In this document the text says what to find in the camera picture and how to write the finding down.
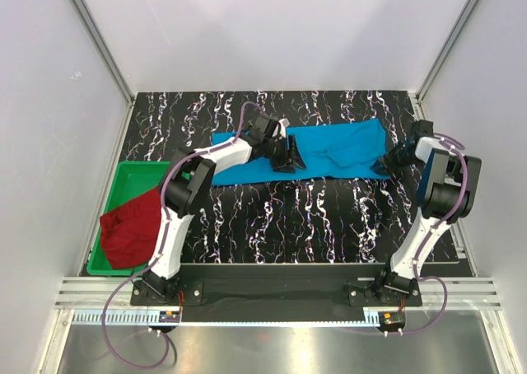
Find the blue t shirt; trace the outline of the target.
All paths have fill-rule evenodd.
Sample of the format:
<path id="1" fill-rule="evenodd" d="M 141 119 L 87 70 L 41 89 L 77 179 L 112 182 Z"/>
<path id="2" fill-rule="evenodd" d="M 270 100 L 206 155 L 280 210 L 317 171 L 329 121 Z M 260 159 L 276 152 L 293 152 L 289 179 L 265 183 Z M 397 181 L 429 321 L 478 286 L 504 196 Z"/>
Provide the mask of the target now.
<path id="1" fill-rule="evenodd" d="M 267 158 L 234 166 L 214 175 L 214 186 L 244 185 L 273 181 L 334 179 L 386 180 L 371 167 L 386 154 L 386 131 L 378 119 L 344 124 L 289 127 L 296 138 L 304 170 L 273 171 Z"/>

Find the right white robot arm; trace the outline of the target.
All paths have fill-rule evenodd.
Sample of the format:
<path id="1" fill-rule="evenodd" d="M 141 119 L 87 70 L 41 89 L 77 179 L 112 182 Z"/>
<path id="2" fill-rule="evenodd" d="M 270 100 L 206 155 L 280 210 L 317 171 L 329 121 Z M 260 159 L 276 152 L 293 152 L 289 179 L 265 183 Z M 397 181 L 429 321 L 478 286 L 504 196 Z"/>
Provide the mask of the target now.
<path id="1" fill-rule="evenodd" d="M 431 121 L 418 120 L 406 141 L 390 149 L 371 169 L 392 176 L 418 164 L 424 169 L 417 187 L 416 217 L 402 245 L 366 292 L 381 305 L 417 299 L 428 255 L 443 234 L 473 208 L 483 161 L 464 154 L 464 146 L 455 139 L 435 134 Z"/>

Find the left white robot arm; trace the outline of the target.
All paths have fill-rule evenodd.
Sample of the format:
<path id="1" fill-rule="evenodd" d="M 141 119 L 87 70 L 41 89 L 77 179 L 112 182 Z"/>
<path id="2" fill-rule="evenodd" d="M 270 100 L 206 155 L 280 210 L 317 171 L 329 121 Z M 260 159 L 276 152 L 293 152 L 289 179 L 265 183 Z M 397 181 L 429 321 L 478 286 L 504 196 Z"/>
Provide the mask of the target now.
<path id="1" fill-rule="evenodd" d="M 158 186 L 160 230 L 153 255 L 142 272 L 142 283 L 156 302 L 167 305 L 177 297 L 184 240 L 215 175 L 262 157 L 269 159 L 273 171 L 293 173 L 306 168 L 288 126 L 287 119 L 259 115 L 222 143 L 175 153 Z"/>

